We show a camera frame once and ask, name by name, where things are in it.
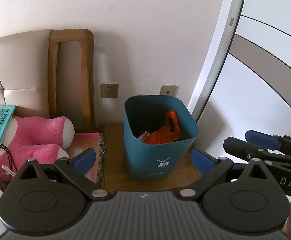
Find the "outlet plate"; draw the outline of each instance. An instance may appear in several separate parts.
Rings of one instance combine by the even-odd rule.
[[[174,97],[176,95],[178,86],[174,85],[162,85],[160,95],[169,95]]]
[[[101,98],[118,98],[119,84],[118,83],[101,83],[100,96]]]

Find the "white door frame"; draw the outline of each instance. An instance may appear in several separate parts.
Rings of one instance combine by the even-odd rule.
[[[188,110],[197,121],[219,76],[236,31],[243,0],[222,0],[217,25]]]

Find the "orange plastic bag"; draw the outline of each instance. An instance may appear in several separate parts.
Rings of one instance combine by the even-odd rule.
[[[170,120],[173,121],[173,127],[170,125]],[[161,127],[159,131],[151,133],[145,140],[147,144],[162,144],[170,143],[181,138],[181,131],[179,128],[179,122],[177,113],[175,111],[169,111],[166,115],[166,124]]]

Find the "black cable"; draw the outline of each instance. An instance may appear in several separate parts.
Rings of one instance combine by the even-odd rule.
[[[7,152],[8,161],[9,161],[9,169],[12,171],[12,164],[13,164],[13,166],[15,168],[15,171],[17,172],[18,169],[17,169],[17,167],[15,165],[15,162],[14,162],[14,160],[12,158],[12,154],[11,154],[10,150],[5,145],[3,145],[3,144],[0,144],[0,148],[3,149],[3,150],[5,150]],[[7,185],[9,184],[10,181],[11,181],[11,175],[9,176],[9,180],[7,182]],[[4,191],[7,188],[7,185],[5,186],[5,188],[3,188],[3,186],[2,186],[2,184],[0,182],[0,186],[2,188],[2,191]]]

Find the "teal trash can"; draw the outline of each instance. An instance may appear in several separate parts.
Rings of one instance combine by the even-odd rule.
[[[171,143],[150,145],[135,137],[141,131],[154,132],[165,125],[168,111],[178,115],[181,138]],[[123,144],[129,177],[147,181],[167,176],[187,152],[199,129],[186,106],[166,95],[134,96],[124,104]]]

